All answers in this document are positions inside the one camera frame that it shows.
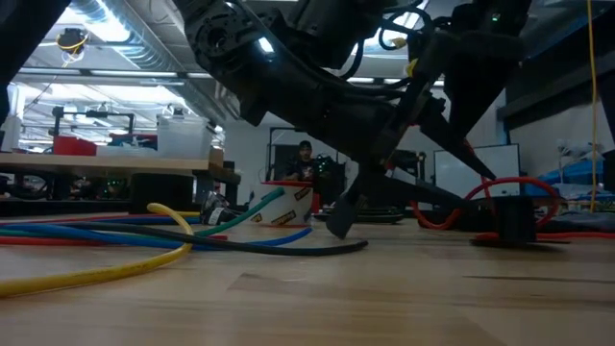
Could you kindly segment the silver ventilation duct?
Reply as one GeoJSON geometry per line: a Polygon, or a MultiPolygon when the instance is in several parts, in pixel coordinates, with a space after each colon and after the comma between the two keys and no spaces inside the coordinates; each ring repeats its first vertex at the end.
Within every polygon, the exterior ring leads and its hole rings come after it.
{"type": "Polygon", "coordinates": [[[186,70],[164,47],[129,0],[71,0],[69,8],[79,15],[86,28],[111,44],[121,56],[145,72],[174,72],[178,86],[169,89],[184,99],[197,114],[222,125],[237,114],[229,105],[216,101],[196,82],[187,78],[186,70]]]}

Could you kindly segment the blue tarp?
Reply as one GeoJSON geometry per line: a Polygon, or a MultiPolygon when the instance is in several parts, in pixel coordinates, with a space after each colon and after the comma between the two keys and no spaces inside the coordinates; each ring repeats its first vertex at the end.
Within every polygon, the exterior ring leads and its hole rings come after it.
{"type": "MultiPolygon", "coordinates": [[[[597,161],[597,199],[611,198],[615,196],[604,187],[603,176],[604,161],[597,161]]],[[[551,185],[559,195],[566,199],[589,200],[592,192],[592,161],[578,161],[563,168],[563,178],[559,170],[553,170],[539,176],[537,179],[551,185]]],[[[529,196],[548,196],[547,192],[535,185],[523,185],[523,191],[529,196]]]]}

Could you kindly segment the ceiling light strip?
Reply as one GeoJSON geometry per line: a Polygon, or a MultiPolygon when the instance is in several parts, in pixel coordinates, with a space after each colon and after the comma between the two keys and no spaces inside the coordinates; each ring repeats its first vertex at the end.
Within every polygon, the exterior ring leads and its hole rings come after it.
{"type": "Polygon", "coordinates": [[[248,74],[224,75],[221,78],[213,77],[206,72],[175,72],[175,71],[145,71],[145,70],[105,70],[85,68],[52,68],[52,67],[21,67],[15,76],[7,82],[0,81],[0,87],[15,81],[26,81],[32,78],[42,79],[44,83],[54,84],[59,78],[68,78],[76,81],[95,83],[100,79],[120,79],[134,82],[147,82],[169,86],[183,86],[188,81],[216,80],[228,89],[256,86],[256,85],[298,85],[317,84],[325,87],[382,87],[384,89],[399,89],[406,87],[412,82],[409,77],[403,79],[378,79],[351,77],[343,80],[337,76],[311,76],[300,72],[297,76],[291,74],[248,74]]]}

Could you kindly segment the black cabinet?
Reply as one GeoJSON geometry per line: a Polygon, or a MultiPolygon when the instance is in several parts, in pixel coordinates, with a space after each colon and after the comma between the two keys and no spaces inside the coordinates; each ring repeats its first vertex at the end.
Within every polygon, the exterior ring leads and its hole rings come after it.
{"type": "MultiPolygon", "coordinates": [[[[386,174],[391,178],[399,179],[411,175],[415,179],[424,181],[426,178],[425,161],[425,152],[397,149],[386,164],[386,174]]],[[[405,195],[393,192],[392,195],[385,196],[382,201],[386,207],[394,208],[404,217],[409,217],[411,214],[409,199],[405,195]]]]}

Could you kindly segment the clear plastic bin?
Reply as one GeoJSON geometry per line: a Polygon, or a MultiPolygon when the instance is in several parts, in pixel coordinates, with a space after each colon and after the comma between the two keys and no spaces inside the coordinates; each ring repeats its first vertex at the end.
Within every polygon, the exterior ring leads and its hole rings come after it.
{"type": "Polygon", "coordinates": [[[212,134],[200,116],[162,115],[159,118],[158,153],[165,159],[206,160],[212,134]]]}

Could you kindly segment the black desk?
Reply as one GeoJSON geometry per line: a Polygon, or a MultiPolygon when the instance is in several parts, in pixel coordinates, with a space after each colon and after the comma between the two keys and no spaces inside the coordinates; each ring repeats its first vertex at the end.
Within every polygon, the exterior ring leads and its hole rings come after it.
{"type": "Polygon", "coordinates": [[[522,38],[529,55],[498,111],[522,171],[596,148],[615,187],[615,0],[532,0],[522,38]]]}

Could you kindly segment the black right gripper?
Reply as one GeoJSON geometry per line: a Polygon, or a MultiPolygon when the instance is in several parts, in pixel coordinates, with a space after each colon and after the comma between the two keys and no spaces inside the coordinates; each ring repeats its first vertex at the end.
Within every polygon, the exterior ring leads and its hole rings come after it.
{"type": "Polygon", "coordinates": [[[520,26],[481,29],[436,29],[432,38],[444,59],[444,91],[450,105],[449,123],[457,136],[478,130],[495,132],[497,110],[504,105],[504,87],[525,56],[520,26]],[[465,93],[480,93],[467,99],[465,93]]]}

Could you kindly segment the wooden workbench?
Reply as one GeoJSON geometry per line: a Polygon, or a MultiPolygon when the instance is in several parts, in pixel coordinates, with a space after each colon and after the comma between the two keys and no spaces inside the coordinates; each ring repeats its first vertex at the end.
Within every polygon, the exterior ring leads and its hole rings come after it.
{"type": "Polygon", "coordinates": [[[0,170],[42,176],[53,202],[69,196],[78,178],[125,179],[129,184],[128,211],[146,211],[149,203],[188,210],[205,199],[216,182],[237,192],[241,177],[230,168],[204,160],[141,157],[92,157],[39,154],[0,154],[0,170]]]}

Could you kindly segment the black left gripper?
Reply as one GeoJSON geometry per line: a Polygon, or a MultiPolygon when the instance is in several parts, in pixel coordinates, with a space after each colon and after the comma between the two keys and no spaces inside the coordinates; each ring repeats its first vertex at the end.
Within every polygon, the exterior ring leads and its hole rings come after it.
{"type": "Polygon", "coordinates": [[[474,154],[466,140],[455,133],[444,118],[443,102],[431,96],[430,88],[443,71],[441,62],[421,58],[413,68],[412,82],[402,93],[365,87],[330,87],[340,94],[334,119],[348,113],[351,118],[331,125],[326,140],[359,165],[358,175],[335,204],[327,221],[328,230],[340,239],[346,237],[368,199],[386,205],[408,205],[410,201],[473,209],[475,204],[449,191],[426,183],[407,183],[386,174],[386,164],[407,128],[421,125],[421,133],[448,151],[482,177],[496,175],[474,154]]]}

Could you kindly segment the person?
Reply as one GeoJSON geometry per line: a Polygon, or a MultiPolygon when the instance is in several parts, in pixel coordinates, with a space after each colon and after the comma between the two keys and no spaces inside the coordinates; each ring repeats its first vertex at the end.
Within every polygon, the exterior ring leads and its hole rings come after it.
{"type": "Polygon", "coordinates": [[[312,146],[308,140],[299,143],[298,154],[290,159],[284,169],[285,181],[313,182],[316,177],[315,160],[312,157],[312,146]]]}

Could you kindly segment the red plastic bin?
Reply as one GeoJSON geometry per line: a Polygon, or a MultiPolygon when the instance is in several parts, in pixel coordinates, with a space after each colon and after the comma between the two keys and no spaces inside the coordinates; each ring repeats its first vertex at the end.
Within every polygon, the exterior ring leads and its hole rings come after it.
{"type": "Polygon", "coordinates": [[[55,136],[53,153],[61,156],[95,156],[97,145],[72,136],[55,136]]]}

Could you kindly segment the black white bundle tape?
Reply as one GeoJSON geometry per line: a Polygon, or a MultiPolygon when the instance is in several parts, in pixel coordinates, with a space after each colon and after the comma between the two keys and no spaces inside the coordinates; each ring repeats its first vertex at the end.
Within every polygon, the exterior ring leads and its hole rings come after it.
{"type": "Polygon", "coordinates": [[[203,214],[203,223],[205,225],[219,225],[221,223],[220,217],[224,216],[226,213],[226,209],[223,207],[216,207],[207,210],[203,214]]]}

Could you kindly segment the whiteboard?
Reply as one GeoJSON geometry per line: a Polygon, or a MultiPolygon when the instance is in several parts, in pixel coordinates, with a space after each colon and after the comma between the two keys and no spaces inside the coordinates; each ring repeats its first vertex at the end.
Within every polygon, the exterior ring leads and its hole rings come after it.
{"type": "MultiPolygon", "coordinates": [[[[476,156],[497,178],[520,176],[519,145],[475,147],[476,156]]],[[[433,177],[435,185],[465,197],[481,184],[478,173],[444,150],[433,152],[433,177]]],[[[519,183],[492,185],[488,188],[491,197],[516,196],[521,192],[519,183]]]]}

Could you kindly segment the black metal rig frame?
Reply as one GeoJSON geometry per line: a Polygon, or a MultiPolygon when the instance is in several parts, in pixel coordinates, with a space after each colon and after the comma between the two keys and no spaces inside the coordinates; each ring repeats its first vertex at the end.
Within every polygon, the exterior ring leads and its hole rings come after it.
{"type": "Polygon", "coordinates": [[[275,126],[275,127],[271,127],[269,129],[269,137],[268,137],[268,144],[267,144],[267,154],[266,154],[266,173],[265,173],[265,180],[266,181],[270,181],[272,178],[274,178],[273,175],[273,171],[274,171],[274,167],[275,164],[272,162],[272,150],[273,150],[273,134],[276,131],[293,131],[295,133],[303,133],[304,130],[298,129],[298,128],[291,128],[291,127],[280,127],[280,126],[275,126]]]}
{"type": "Polygon", "coordinates": [[[132,134],[135,130],[135,115],[133,113],[114,113],[109,111],[66,111],[64,107],[54,107],[52,109],[52,115],[55,119],[53,129],[51,131],[52,136],[58,136],[60,134],[61,119],[65,115],[83,115],[85,118],[103,119],[110,116],[123,116],[129,119],[129,124],[125,128],[128,134],[132,134]]]}

